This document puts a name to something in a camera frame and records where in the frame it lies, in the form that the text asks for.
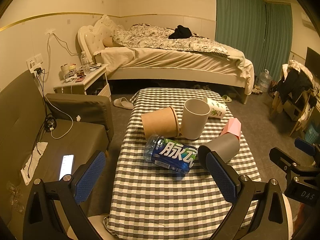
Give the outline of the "large water jug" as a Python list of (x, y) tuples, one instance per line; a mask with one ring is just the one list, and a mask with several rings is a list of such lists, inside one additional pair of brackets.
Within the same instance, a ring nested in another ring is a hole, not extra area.
[(262, 92), (266, 93), (268, 91), (271, 81), (272, 76), (270, 75), (269, 70), (265, 69), (259, 74), (258, 86), (260, 87)]

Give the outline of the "floral duvet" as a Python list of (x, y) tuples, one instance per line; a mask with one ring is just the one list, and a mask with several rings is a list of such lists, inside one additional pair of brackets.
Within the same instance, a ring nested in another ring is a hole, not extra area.
[(188, 38), (170, 38), (175, 30), (149, 24), (135, 24), (127, 30), (117, 28), (113, 41), (118, 45), (132, 48), (154, 48), (186, 52), (212, 53), (228, 57), (227, 48), (219, 42), (191, 33)]

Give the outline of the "grey plastic cup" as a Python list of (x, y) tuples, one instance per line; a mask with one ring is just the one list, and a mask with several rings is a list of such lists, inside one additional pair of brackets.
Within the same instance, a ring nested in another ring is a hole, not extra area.
[(232, 133), (226, 133), (200, 145), (197, 149), (197, 157), (201, 166), (207, 171), (206, 156), (209, 152), (216, 152), (227, 163), (239, 153), (239, 150), (239, 138)]

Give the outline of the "dark grey sofa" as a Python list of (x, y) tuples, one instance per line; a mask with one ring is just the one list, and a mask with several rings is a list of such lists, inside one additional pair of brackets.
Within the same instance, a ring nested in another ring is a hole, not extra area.
[(24, 211), (31, 190), (21, 173), (28, 161), (31, 179), (56, 181), (62, 159), (73, 168), (95, 151), (105, 152), (114, 135), (111, 103), (106, 96), (41, 95), (33, 74), (23, 72), (1, 91), (1, 219), (22, 238)]

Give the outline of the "checkered tablecloth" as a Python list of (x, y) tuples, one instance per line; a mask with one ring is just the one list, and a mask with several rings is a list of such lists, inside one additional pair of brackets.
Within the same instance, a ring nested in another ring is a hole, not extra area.
[(188, 99), (221, 96), (210, 90), (146, 88), (134, 108), (121, 146), (109, 215), (103, 224), (119, 239), (208, 239), (231, 208), (212, 176), (196, 162), (186, 175), (144, 160), (142, 114), (173, 107), (182, 116)]

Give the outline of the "green slipper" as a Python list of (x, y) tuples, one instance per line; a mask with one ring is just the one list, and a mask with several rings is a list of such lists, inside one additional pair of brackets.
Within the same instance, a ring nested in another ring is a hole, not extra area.
[(232, 99), (228, 95), (223, 95), (221, 98), (225, 103), (232, 102)]

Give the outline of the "clear water bottle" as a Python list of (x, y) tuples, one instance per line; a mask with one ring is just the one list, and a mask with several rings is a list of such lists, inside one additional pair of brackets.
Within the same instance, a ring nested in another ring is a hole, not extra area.
[(81, 65), (82, 65), (82, 69), (83, 69), (84, 73), (85, 74), (89, 73), (90, 72), (90, 65), (89, 65), (87, 55), (84, 51), (81, 52), (80, 60), (81, 60)]

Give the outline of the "smartphone lit screen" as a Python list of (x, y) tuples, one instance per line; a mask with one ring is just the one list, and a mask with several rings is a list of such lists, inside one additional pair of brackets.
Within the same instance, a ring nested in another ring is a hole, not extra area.
[(62, 179), (65, 175), (72, 174), (73, 162), (74, 162), (74, 155), (73, 154), (63, 156), (61, 167), (60, 167), (59, 179)]

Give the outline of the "chair with clothes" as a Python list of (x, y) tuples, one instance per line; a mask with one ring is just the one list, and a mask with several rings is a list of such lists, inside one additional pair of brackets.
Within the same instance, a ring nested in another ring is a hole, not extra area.
[(304, 128), (317, 106), (313, 74), (300, 62), (289, 60), (282, 65), (282, 75), (274, 89), (271, 115), (281, 113), (288, 107), (294, 115), (291, 134)]

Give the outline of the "pink faceted cup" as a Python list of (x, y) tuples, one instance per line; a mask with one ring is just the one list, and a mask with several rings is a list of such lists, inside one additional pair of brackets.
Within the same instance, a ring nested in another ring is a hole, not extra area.
[(232, 134), (240, 140), (241, 138), (241, 122), (237, 118), (230, 118), (224, 126), (220, 136), (225, 134)]

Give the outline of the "white nightstand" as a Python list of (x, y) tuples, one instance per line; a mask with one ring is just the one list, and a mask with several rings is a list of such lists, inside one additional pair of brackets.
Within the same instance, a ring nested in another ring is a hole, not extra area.
[(53, 90), (55, 93), (106, 96), (109, 101), (112, 101), (105, 64), (86, 74), (83, 80), (61, 81)]

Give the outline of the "beige slipper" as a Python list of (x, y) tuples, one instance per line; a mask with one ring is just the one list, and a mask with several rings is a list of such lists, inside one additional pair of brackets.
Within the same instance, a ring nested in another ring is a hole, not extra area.
[(121, 97), (113, 101), (113, 105), (118, 108), (133, 110), (134, 106), (127, 98)]

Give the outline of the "white floral paper cup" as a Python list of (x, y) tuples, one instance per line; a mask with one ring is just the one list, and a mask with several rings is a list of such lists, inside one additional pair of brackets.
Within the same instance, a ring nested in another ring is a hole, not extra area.
[(216, 100), (210, 99), (208, 97), (204, 97), (203, 101), (206, 102), (210, 107), (210, 118), (222, 119), (225, 116), (227, 108), (224, 103), (217, 102)]

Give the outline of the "blue laundry basket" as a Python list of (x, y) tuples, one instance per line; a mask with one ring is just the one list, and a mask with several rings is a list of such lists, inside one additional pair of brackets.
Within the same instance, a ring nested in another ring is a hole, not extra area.
[(310, 144), (315, 144), (317, 142), (317, 140), (319, 139), (319, 133), (317, 132), (317, 130), (315, 129), (313, 124), (310, 124), (308, 126), (308, 128), (306, 129), (304, 139), (306, 142), (308, 142)]

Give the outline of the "beige plastic cup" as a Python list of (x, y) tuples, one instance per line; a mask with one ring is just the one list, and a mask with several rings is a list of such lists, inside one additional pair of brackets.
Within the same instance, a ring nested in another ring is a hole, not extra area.
[(188, 99), (184, 102), (181, 121), (181, 135), (189, 140), (198, 139), (206, 125), (210, 107), (200, 99)]

